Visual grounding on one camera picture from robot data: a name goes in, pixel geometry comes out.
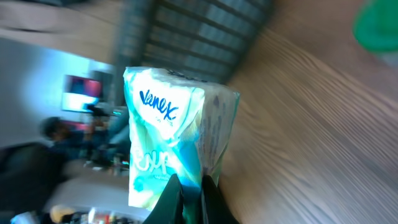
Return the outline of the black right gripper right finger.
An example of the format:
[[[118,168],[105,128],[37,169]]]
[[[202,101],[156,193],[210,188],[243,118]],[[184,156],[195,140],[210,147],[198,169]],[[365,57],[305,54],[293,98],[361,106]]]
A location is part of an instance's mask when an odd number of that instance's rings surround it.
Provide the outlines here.
[[[204,224],[239,224],[209,175],[201,182],[201,211]]]

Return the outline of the green tissue pack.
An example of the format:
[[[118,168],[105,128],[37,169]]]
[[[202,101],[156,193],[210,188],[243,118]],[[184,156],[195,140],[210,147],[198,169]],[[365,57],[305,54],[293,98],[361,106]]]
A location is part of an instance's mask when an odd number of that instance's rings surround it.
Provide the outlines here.
[[[154,211],[172,175],[188,197],[183,217],[199,217],[201,180],[218,180],[239,93],[165,68],[128,67],[124,95],[131,141],[129,205]]]

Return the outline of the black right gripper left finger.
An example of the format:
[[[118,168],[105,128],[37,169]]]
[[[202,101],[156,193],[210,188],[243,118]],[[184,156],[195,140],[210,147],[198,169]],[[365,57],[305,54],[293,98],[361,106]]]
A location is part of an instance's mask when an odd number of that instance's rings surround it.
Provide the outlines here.
[[[183,224],[183,191],[176,174],[170,176],[158,202],[143,224]]]

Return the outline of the green lid jar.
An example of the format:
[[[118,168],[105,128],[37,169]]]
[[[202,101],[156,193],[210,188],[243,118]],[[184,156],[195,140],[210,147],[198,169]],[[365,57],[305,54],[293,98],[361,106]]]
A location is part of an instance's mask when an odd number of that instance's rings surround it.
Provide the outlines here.
[[[397,66],[397,0],[368,0],[353,25],[358,44],[386,64]]]

